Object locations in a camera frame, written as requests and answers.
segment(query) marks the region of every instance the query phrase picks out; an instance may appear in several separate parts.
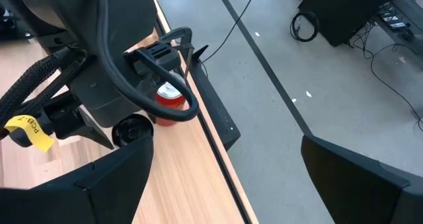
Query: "wooden tabletop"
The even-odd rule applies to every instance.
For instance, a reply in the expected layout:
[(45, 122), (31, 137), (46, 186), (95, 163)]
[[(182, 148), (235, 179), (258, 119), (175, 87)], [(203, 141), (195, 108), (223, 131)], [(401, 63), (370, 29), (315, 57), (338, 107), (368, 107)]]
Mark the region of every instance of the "wooden tabletop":
[[(157, 2), (156, 6), (167, 32), (170, 28)], [(153, 31), (136, 47), (157, 40), (158, 35)], [(36, 42), (0, 44), (0, 94), (4, 94), (25, 69), (44, 56)], [(186, 67), (183, 62), (181, 66), (182, 69)], [(31, 97), (53, 79), (54, 76), (40, 85)], [(204, 121), (247, 221), (258, 223), (190, 75), (187, 81), (199, 100)], [(199, 118), (168, 128), (155, 126), (154, 129), (153, 164), (134, 223), (244, 223), (236, 197), (231, 193)], [(110, 129), (105, 129), (105, 133), (110, 135)], [(19, 147), (8, 137), (0, 144), (0, 186), (10, 188), (37, 186), (111, 152), (83, 137), (56, 140), (47, 153), (35, 147)]]

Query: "yellow tag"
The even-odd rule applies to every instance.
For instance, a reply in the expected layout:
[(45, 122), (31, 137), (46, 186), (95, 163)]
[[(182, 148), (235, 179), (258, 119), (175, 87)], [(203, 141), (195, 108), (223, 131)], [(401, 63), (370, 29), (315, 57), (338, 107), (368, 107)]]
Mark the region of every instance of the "yellow tag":
[(43, 152), (46, 152), (54, 143), (54, 139), (45, 134), (37, 120), (29, 115), (14, 116), (6, 123), (5, 128), (9, 132), (17, 128), (24, 130), (31, 143)]

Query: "concrete floor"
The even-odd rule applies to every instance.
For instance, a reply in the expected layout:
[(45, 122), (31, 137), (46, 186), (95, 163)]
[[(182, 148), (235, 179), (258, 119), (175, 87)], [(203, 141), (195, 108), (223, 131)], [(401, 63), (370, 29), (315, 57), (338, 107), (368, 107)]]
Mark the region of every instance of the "concrete floor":
[[(248, 0), (230, 0), (241, 14)], [(189, 26), (203, 59), (234, 20), (221, 0), (159, 0), (171, 27)], [(333, 48), (318, 35), (295, 41), (289, 24), (299, 0), (252, 0), (242, 21), (309, 124), (323, 139), (423, 176), (423, 132), (410, 108), (369, 68), (359, 49)], [(393, 41), (375, 28), (367, 47)], [(261, 223), (333, 223), (300, 154), (302, 132), (247, 41), (236, 28), (206, 66), (209, 79), (241, 131), (229, 156)], [(417, 108), (423, 65), (409, 52), (385, 50), (375, 71)]]

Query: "red can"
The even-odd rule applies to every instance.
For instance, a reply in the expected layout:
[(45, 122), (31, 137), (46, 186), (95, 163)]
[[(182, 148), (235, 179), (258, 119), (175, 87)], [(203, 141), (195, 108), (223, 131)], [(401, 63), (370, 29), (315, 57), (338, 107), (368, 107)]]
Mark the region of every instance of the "red can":
[[(184, 78), (175, 72), (170, 72), (180, 82), (185, 84)], [(183, 110), (185, 105), (185, 97), (174, 88), (169, 82), (160, 86), (156, 94), (156, 102), (168, 108)], [(176, 124), (176, 121), (166, 120), (163, 118), (156, 118), (156, 123), (160, 126), (171, 126)]]

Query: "can lid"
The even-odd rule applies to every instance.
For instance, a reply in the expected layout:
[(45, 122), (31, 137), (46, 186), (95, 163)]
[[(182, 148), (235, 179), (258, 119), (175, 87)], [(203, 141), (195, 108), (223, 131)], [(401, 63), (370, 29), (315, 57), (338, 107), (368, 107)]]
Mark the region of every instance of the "can lid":
[[(182, 76), (172, 71), (170, 72), (170, 74), (176, 77), (180, 82), (182, 82), (185, 85), (185, 80), (184, 78), (182, 78)], [(162, 98), (167, 98), (167, 99), (178, 98), (182, 95), (169, 82), (166, 82), (164, 85), (160, 86), (160, 88), (157, 90), (157, 94), (161, 96)]]

